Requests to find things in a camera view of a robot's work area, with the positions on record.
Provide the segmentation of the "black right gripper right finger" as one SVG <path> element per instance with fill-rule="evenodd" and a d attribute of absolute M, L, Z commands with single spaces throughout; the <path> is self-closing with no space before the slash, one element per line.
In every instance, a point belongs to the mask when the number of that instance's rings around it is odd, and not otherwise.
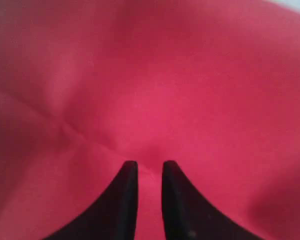
<path fill-rule="evenodd" d="M 163 163 L 161 209 L 167 240 L 260 239 L 214 207 L 173 160 Z"/>

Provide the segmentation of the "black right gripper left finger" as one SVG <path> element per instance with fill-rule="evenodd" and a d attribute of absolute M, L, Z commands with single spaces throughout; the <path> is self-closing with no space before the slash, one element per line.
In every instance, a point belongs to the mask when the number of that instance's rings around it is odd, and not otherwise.
<path fill-rule="evenodd" d="M 83 213 L 47 240 L 133 240 L 138 212 L 138 164 L 126 161 Z"/>

